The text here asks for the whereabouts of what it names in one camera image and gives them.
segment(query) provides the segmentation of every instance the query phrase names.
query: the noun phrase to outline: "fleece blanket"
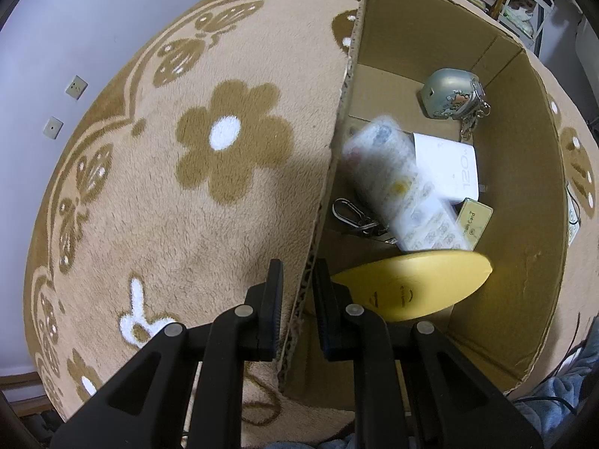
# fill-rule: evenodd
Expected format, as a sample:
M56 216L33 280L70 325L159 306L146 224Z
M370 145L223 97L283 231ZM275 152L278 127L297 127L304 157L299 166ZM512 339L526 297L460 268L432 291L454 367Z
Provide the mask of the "fleece blanket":
M203 0L140 49L92 104L47 187L25 275L29 350L63 418L164 325L212 322L280 258L286 355L246 366L242 443L320 442L353 419L282 396L277 372L284 379L291 362L322 229L316 219L330 186L357 6ZM596 162L594 143L568 125L580 115L540 64L539 72L564 118L567 172L587 221L595 187L585 182L585 147ZM580 278L575 266L585 282L596 279L588 267L597 264L596 241L596 227L579 233L565 280ZM571 295L565 301L569 311L592 309ZM558 338L565 351L571 331Z

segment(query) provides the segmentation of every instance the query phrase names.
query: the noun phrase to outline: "white flower center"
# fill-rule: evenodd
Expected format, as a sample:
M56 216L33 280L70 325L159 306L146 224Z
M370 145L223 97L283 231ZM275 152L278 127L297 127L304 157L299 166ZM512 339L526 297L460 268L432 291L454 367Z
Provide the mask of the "white flower center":
M85 390L90 395L94 396L94 394L96 393L96 387L94 386L94 384L91 381L89 381L89 378L87 378L86 376L82 376L81 383L83 384L83 387L85 388Z
M214 150L224 150L233 144L239 135L241 121L236 116L223 116L212 125L210 146Z

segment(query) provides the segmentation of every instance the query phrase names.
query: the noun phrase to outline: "yellow oval object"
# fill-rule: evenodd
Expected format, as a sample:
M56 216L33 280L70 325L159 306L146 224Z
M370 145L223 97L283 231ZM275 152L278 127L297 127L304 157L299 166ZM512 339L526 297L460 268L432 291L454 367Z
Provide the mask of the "yellow oval object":
M355 303L386 321L432 314L473 294L493 271L484 255L435 250L367 263L331 280L346 285Z

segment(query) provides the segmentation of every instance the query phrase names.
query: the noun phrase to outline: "wall socket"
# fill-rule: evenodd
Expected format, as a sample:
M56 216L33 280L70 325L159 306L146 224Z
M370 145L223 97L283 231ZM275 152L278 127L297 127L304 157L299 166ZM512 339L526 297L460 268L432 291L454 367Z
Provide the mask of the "wall socket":
M46 135L48 138L56 140L56 136L58 135L58 132L61 131L61 128L62 121L54 116L50 116L50 119L44 127L44 135Z
M85 91L85 88L87 88L87 87L88 87L87 82L85 82L79 76L75 76L75 77L73 77L73 81L70 83L70 85L65 90L65 92L69 96L74 97L75 99L79 99L81 97L81 95L83 94L83 91Z

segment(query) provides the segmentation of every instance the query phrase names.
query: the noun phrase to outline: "transparent plastic wrapper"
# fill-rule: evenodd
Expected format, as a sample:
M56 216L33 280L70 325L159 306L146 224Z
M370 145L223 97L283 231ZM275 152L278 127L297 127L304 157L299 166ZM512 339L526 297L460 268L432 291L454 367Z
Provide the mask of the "transparent plastic wrapper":
M469 250L450 205L416 166L410 136L380 116L343 147L356 189L405 251Z

